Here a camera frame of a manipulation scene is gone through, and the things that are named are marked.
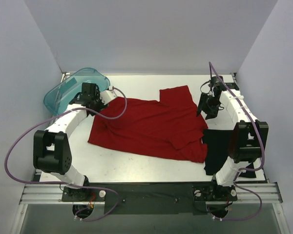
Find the red t shirt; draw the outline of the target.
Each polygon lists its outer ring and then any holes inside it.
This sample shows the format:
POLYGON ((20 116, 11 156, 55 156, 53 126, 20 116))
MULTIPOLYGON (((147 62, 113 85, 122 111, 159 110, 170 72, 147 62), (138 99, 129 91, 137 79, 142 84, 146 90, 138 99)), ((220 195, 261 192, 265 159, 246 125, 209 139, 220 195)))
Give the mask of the red t shirt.
POLYGON ((188 86, 162 89, 159 101, 116 98, 95 116, 88 143, 133 154, 204 163, 208 147, 202 142, 207 124, 196 114, 188 86))

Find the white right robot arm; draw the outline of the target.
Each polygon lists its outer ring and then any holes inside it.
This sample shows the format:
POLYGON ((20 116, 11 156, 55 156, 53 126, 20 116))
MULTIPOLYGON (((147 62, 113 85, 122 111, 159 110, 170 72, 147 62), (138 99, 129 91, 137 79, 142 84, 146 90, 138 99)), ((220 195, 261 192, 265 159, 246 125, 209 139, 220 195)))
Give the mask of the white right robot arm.
POLYGON ((202 92, 197 115, 213 119, 224 109, 234 123, 233 130, 204 130, 203 143, 207 145, 205 172, 211 182, 193 187, 196 201, 236 201, 233 182, 240 174, 254 174, 254 162, 265 151, 269 126, 259 121, 247 108, 236 83, 224 83, 213 76, 206 83, 209 92, 202 92))

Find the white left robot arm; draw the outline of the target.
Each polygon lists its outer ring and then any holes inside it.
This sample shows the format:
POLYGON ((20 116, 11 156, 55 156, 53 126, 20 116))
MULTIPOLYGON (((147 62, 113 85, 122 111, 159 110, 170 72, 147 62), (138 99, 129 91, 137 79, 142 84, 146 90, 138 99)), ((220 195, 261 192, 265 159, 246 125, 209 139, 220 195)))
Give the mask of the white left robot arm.
POLYGON ((80 201, 90 197, 91 189, 88 178, 72 165, 69 137, 88 115, 94 115, 89 110, 100 112, 103 108, 99 86, 83 83, 82 90, 69 102, 63 115, 44 131, 37 130, 34 134, 34 167, 74 189, 73 195, 80 201))

